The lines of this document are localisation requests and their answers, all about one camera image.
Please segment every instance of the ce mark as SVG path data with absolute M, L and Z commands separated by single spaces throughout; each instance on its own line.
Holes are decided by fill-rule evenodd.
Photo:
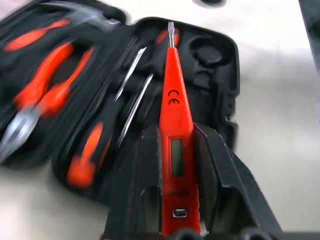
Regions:
M 178 96 L 180 95 L 180 93 L 179 93 L 178 90 L 172 89 L 172 90 L 170 90 L 170 91 L 168 92 L 168 97 L 170 97 L 170 94 L 173 94 L 173 93 L 177 94 Z M 173 104 L 176 104 L 176 103 L 180 104 L 180 101 L 179 101 L 178 99 L 176 99 L 176 98 L 171 98 L 171 99 L 169 100 L 169 102 L 168 102 L 168 105 L 170 105 L 171 103 L 173 103 Z

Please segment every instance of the tool case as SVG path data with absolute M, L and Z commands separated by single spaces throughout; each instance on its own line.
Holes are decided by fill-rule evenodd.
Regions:
M 127 15 L 121 10 L 96 0 L 70 0 L 103 11 L 109 19 L 122 24 L 112 31 L 84 23 L 77 27 L 65 25 L 52 28 L 37 42 L 18 50 L 5 51 L 13 39 L 30 31 L 45 28 L 63 19 L 65 11 L 47 9 L 35 0 L 1 21 L 0 33 L 0 136 L 17 113 L 15 96 L 30 83 L 42 61 L 55 48 L 70 42 L 71 56 L 54 73 L 50 86 L 71 76 L 85 51 L 93 49 L 84 69 L 77 76 L 70 96 L 56 114 L 40 117 L 26 143 L 3 163 L 23 171 L 51 161 L 58 181 L 74 193 L 109 204 L 112 172 L 122 165 L 143 129 L 157 126 L 160 117 L 162 87 L 165 74 L 168 19 L 149 17 L 134 25 L 126 25 Z M 193 121 L 215 129 L 225 143 L 234 149 L 237 124 L 235 113 L 239 94 L 239 56 L 235 42 L 218 32 L 176 22 L 179 31 L 178 52 L 185 80 Z M 115 96 L 137 52 L 145 48 L 136 69 L 115 104 Z M 153 74 L 123 143 L 117 140 L 137 99 L 144 81 Z M 74 156 L 80 156 L 94 127 L 103 121 L 112 126 L 112 138 L 101 135 L 99 167 L 89 187 L 69 184 L 67 174 Z

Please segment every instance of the black tool case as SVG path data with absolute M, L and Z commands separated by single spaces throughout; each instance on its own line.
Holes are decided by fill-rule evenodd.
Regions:
M 108 204 L 111 172 L 119 168 L 121 157 L 131 151 L 143 129 L 159 122 L 167 47 L 160 41 L 167 31 L 168 19 L 150 17 L 134 25 L 126 25 L 121 10 L 96 0 L 70 0 L 103 11 L 106 18 L 122 24 L 110 32 L 102 32 L 87 23 L 76 28 L 63 26 L 48 31 L 36 43 L 13 53 L 4 46 L 30 29 L 43 28 L 63 18 L 65 11 L 52 11 L 35 0 L 1 23 L 0 33 L 0 134 L 15 116 L 14 97 L 32 80 L 37 66 L 57 46 L 72 41 L 75 51 L 54 74 L 50 85 L 63 82 L 78 64 L 84 51 L 94 48 L 85 69 L 76 80 L 63 109 L 51 117 L 41 117 L 27 142 L 7 158 L 8 168 L 35 168 L 51 160 L 58 181 L 69 190 L 94 201 Z M 231 121 L 239 94 L 239 56 L 235 42 L 229 37 L 182 22 L 174 22 L 180 32 L 177 45 L 193 121 L 215 129 L 233 149 L 237 124 Z M 146 47 L 128 80 L 118 104 L 114 97 L 139 49 Z M 141 104 L 120 147 L 117 139 L 130 109 L 142 89 L 146 77 L 153 73 Z M 103 154 L 101 165 L 90 187 L 78 189 L 67 183 L 66 175 L 75 155 L 81 154 L 90 129 L 99 116 L 114 116 L 112 139 Z

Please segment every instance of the table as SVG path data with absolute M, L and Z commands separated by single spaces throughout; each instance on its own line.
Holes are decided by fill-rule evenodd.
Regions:
M 240 59 L 236 154 L 252 171 L 283 230 L 319 230 L 320 81 L 298 1 L 105 2 L 128 13 L 130 23 L 162 17 L 234 39 Z M 1 238 L 98 239 L 108 209 L 62 188 L 49 169 L 0 169 Z

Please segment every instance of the red tool handle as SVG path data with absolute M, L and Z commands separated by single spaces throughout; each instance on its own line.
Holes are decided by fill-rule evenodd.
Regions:
M 24 48 L 35 41 L 42 38 L 50 29 L 63 27 L 65 25 L 69 24 L 69 21 L 67 19 L 61 19 L 58 21 L 55 21 L 54 23 L 51 23 L 47 27 L 38 28 L 32 31 L 29 31 L 22 36 L 12 40 L 9 42 L 5 47 L 4 50 L 7 52 L 15 51 L 21 48 Z
M 85 141 L 80 142 L 67 173 L 66 179 L 71 186 L 81 189 L 92 184 L 109 150 L 114 125 L 123 104 L 122 98 L 114 101 L 113 96 L 110 97 L 93 126 L 88 129 Z
M 41 115 L 45 117 L 52 116 L 61 111 L 61 109 L 66 104 L 68 97 L 71 92 L 70 85 L 75 81 L 75 79 L 79 76 L 81 71 L 86 66 L 89 61 L 93 48 L 86 51 L 72 75 L 64 82 L 54 85 L 47 94 L 41 99 L 38 104 L 38 107 L 41 109 Z
M 162 234 L 200 233 L 193 121 L 178 50 L 167 50 L 159 129 L 162 147 Z
M 49 82 L 61 63 L 73 52 L 70 42 L 64 43 L 54 49 L 37 68 L 32 81 L 15 96 L 13 102 L 18 108 L 37 104 L 47 92 Z

